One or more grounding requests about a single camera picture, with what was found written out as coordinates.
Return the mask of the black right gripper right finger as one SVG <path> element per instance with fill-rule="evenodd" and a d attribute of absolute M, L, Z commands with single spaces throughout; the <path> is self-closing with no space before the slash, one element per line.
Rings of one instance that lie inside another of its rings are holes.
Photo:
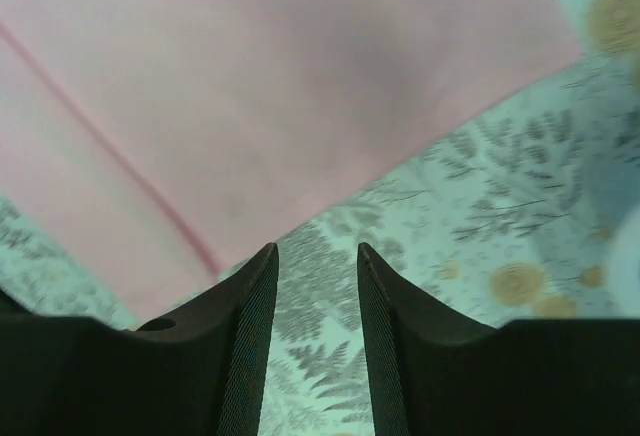
<path fill-rule="evenodd" d="M 421 290 L 365 243 L 357 278 L 377 434 L 638 433 L 636 320 L 493 328 Z"/>

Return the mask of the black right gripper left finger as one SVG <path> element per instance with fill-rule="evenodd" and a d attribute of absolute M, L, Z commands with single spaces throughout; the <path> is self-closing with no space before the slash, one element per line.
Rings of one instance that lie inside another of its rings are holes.
<path fill-rule="evenodd" d="M 264 246 L 235 274 L 137 330 L 1 315 L 5 435 L 254 435 L 278 282 Z"/>

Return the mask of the pink t shirt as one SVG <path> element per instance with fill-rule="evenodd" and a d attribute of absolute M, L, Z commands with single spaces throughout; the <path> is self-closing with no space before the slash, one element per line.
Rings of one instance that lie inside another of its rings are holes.
<path fill-rule="evenodd" d="M 558 0 L 1 0 L 1 190 L 148 320 L 580 56 Z"/>

